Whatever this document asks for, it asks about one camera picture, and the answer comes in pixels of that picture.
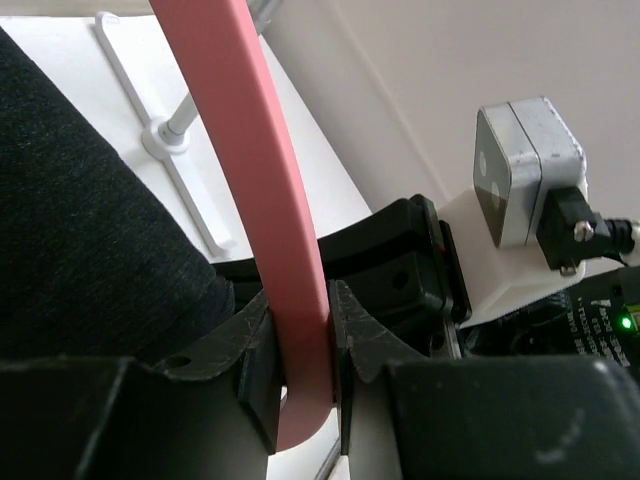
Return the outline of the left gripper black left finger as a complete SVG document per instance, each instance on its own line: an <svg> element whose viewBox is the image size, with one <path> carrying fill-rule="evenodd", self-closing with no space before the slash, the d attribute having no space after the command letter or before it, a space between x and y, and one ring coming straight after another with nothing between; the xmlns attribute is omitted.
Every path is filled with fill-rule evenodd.
<svg viewBox="0 0 640 480"><path fill-rule="evenodd" d="M120 357L1 365L5 479L262 479L280 359L264 295L155 367Z"/></svg>

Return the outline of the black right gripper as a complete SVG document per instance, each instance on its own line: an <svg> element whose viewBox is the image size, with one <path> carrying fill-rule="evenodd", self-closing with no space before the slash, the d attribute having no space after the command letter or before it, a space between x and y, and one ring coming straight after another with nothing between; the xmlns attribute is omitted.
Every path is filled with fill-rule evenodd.
<svg viewBox="0 0 640 480"><path fill-rule="evenodd" d="M322 238L326 276L346 282L367 312L427 355L450 322L466 356L600 355L638 365L637 267L570 284L536 247L496 249L474 196L439 215L440 239L421 196Z"/></svg>

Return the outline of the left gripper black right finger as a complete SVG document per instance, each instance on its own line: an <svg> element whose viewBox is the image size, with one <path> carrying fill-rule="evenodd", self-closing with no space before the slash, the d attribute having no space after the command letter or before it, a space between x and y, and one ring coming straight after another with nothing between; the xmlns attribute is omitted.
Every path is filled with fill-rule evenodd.
<svg viewBox="0 0 640 480"><path fill-rule="evenodd" d="M635 479L639 388L600 357L428 358L329 285L354 479Z"/></svg>

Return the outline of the black trousers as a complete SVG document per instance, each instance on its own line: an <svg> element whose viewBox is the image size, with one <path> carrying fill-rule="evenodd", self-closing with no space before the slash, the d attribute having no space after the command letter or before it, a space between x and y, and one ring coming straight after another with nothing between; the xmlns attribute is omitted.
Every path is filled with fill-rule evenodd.
<svg viewBox="0 0 640 480"><path fill-rule="evenodd" d="M1 355L154 363L229 319L230 282L1 38Z"/></svg>

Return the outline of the pink hanger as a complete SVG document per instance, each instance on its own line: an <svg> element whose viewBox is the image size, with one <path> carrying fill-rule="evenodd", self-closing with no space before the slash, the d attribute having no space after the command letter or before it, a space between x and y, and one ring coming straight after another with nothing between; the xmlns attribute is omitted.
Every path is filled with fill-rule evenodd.
<svg viewBox="0 0 640 480"><path fill-rule="evenodd" d="M277 447L286 450L323 426L334 384L325 277L279 98L245 2L152 8L219 159L274 318L287 382Z"/></svg>

